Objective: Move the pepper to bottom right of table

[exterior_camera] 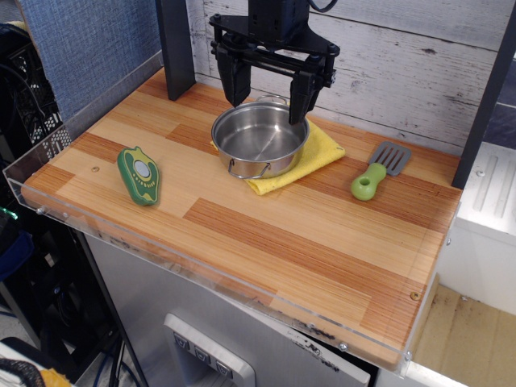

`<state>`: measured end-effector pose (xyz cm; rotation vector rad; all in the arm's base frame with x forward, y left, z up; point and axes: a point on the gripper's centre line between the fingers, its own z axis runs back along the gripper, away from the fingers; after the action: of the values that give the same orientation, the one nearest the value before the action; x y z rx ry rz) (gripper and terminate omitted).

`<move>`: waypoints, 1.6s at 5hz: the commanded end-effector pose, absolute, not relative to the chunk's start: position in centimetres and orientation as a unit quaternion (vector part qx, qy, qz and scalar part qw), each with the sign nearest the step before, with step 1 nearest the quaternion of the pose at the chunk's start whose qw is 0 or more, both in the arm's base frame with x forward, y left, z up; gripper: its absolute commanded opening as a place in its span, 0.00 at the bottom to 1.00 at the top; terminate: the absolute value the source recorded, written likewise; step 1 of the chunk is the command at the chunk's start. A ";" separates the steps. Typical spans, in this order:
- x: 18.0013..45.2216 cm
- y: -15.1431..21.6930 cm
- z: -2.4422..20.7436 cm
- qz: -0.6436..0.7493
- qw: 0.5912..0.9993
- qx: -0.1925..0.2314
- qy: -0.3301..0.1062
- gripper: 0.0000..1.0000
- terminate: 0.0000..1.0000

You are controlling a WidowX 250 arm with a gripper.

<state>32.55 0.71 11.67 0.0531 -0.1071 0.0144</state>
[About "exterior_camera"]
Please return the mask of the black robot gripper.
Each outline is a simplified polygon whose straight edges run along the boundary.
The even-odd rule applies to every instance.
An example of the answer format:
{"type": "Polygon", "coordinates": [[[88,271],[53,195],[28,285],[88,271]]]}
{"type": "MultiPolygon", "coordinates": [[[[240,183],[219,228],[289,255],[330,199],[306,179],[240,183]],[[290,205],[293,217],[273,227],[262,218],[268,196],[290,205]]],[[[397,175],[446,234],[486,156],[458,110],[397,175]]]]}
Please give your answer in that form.
{"type": "Polygon", "coordinates": [[[250,1],[246,15],[210,17],[212,53],[226,99],[240,105],[251,93],[251,69],[257,67],[293,78],[289,123],[303,121],[321,88],[335,79],[339,47],[309,26],[312,1],[250,1]]]}

